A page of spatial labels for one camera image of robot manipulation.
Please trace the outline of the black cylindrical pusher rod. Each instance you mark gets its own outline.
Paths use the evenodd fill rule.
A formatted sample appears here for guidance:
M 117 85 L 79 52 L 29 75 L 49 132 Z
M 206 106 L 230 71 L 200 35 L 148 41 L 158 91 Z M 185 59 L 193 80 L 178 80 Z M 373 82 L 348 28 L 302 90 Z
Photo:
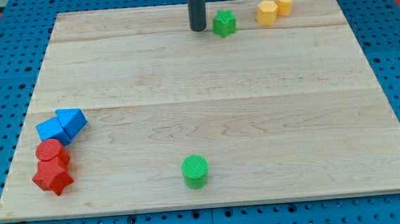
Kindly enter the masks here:
M 206 0 L 187 0 L 189 26 L 191 30 L 202 32 L 206 29 Z

